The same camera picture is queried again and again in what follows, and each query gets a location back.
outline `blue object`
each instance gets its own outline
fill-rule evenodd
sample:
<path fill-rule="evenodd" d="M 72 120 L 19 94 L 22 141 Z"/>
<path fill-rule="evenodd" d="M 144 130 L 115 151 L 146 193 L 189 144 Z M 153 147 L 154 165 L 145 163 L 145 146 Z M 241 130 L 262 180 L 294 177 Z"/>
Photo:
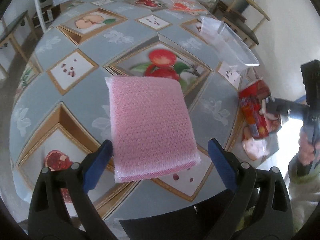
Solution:
<path fill-rule="evenodd" d="M 112 157 L 112 142 L 105 140 L 94 154 L 96 157 L 91 166 L 84 173 L 83 191 L 88 193 L 96 187 L 104 169 Z"/>
<path fill-rule="evenodd" d="M 208 153 L 222 179 L 223 184 L 227 189 L 230 189 L 235 193 L 237 188 L 236 172 L 225 157 L 225 154 L 228 152 L 221 147 L 216 139 L 212 139 L 208 142 Z"/>

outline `floor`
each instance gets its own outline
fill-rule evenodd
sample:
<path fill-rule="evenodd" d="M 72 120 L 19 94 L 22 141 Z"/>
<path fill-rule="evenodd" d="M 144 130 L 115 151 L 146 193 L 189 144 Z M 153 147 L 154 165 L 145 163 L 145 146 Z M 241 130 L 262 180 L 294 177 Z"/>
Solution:
<path fill-rule="evenodd" d="M 37 28 L 36 32 L 40 38 L 42 36 L 41 29 Z M 27 57 L 30 57 L 35 47 L 36 41 L 31 36 L 22 45 Z M 21 222 L 19 214 L 28 212 L 29 204 L 18 197 L 13 184 L 9 153 L 9 129 L 13 97 L 25 66 L 25 61 L 19 54 L 16 54 L 9 68 L 9 77 L 0 83 L 0 196 L 18 223 Z"/>

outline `transparent plastic box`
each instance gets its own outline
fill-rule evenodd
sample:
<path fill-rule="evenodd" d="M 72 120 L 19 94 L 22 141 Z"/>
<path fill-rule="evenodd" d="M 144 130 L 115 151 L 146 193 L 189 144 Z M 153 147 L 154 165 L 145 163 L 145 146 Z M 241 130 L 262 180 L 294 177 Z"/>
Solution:
<path fill-rule="evenodd" d="M 224 22 L 201 16 L 200 35 L 214 47 L 221 61 L 231 71 L 242 71 L 250 66 L 259 66 L 259 61 L 241 38 Z"/>

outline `sponge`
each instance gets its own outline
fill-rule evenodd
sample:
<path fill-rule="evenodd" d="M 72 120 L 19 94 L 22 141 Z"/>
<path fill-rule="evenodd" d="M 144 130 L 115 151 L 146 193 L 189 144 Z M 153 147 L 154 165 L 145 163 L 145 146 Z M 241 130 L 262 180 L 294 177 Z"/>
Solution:
<path fill-rule="evenodd" d="M 179 82 L 106 78 L 115 182 L 151 179 L 200 163 Z"/>

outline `chair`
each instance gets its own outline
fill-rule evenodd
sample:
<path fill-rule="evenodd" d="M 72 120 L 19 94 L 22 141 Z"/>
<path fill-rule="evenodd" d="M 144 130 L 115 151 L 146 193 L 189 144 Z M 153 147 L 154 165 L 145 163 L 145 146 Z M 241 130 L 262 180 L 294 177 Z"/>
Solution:
<path fill-rule="evenodd" d="M 242 22 L 238 17 L 235 17 L 235 15 L 230 12 L 232 7 L 236 4 L 236 0 L 233 0 L 233 2 L 230 4 L 226 12 L 223 14 L 222 21 L 230 25 L 232 29 L 242 32 L 246 37 L 244 41 L 249 40 L 252 43 L 249 47 L 250 49 L 252 49 L 256 45 L 259 45 L 259 41 L 255 32 L 258 30 L 258 28 L 263 24 L 265 20 L 271 21 L 271 19 L 255 3 L 255 1 L 253 0 L 246 0 L 246 1 L 247 3 L 249 3 L 249 5 L 251 5 L 253 8 L 255 8 L 264 16 L 263 19 L 253 28 L 253 30 L 251 30 L 247 25 L 244 24 L 244 22 Z"/>

